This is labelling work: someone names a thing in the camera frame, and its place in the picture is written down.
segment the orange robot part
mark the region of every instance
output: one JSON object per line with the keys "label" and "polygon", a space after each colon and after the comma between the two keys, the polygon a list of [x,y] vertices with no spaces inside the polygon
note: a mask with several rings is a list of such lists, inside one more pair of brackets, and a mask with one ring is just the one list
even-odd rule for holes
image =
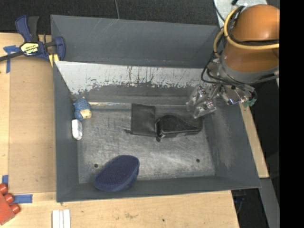
{"label": "orange robot part", "polygon": [[[238,41],[263,41],[279,39],[280,10],[271,5],[255,5],[245,9],[231,34]],[[253,73],[276,68],[279,49],[239,49],[227,43],[224,60],[228,67],[238,72]]]}
{"label": "orange robot part", "polygon": [[15,214],[20,212],[20,206],[14,201],[13,195],[7,193],[8,187],[6,184],[0,184],[0,224],[4,225],[6,222],[15,217]]}

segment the blue tape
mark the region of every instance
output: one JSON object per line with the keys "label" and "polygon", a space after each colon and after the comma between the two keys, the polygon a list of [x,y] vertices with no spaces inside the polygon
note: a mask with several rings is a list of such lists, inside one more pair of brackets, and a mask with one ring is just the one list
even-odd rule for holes
{"label": "blue tape", "polygon": [[[6,185],[9,184],[9,176],[4,175],[2,176],[2,183],[5,183]],[[19,194],[14,195],[14,201],[13,203],[32,203],[33,194]]]}
{"label": "blue tape", "polygon": [[[4,47],[3,50],[7,54],[11,54],[12,52],[19,52],[20,48],[17,47],[16,45],[13,45],[13,46]],[[8,59],[6,62],[6,73],[8,74],[9,72],[10,72],[10,59]]]}
{"label": "blue tape", "polygon": [[32,203],[33,194],[14,195],[13,203]]}
{"label": "blue tape", "polygon": [[9,176],[8,175],[2,176],[2,183],[5,183],[6,185],[9,184]]}

